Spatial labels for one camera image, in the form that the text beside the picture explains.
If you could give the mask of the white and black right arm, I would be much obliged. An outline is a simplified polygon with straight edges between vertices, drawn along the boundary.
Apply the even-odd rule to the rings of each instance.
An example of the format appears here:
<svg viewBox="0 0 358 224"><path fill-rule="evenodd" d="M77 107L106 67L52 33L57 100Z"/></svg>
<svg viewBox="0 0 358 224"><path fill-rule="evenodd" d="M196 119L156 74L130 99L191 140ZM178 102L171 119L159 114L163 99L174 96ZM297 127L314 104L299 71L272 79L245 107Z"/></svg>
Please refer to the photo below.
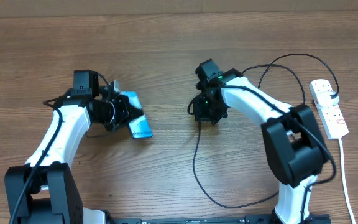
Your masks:
<svg viewBox="0 0 358 224"><path fill-rule="evenodd" d="M330 223L329 215L308 210L313 186L325 184L318 176L326 162L335 161L328 151L312 109L278 101L256 88L236 69L223 72L209 59L195 70L199 78L188 114L195 121L216 124L235 108L260 126L268 166L279 181L278 202L270 214L246 215L244 223Z"/></svg>

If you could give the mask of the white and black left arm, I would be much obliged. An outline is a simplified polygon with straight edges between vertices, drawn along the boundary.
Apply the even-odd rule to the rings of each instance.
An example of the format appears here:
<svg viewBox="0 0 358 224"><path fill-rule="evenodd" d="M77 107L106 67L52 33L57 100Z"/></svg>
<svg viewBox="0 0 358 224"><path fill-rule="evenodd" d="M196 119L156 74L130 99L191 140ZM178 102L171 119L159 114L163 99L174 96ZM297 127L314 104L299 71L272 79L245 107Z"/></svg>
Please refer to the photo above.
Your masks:
<svg viewBox="0 0 358 224"><path fill-rule="evenodd" d="M116 80L101 86L102 77L76 70L72 88L44 101L53 118L42 142L4 177L10 223L114 223L109 212L83 206L71 173L80 141L94 123L110 132L127 126L134 139L152 132L137 93L120 90Z"/></svg>

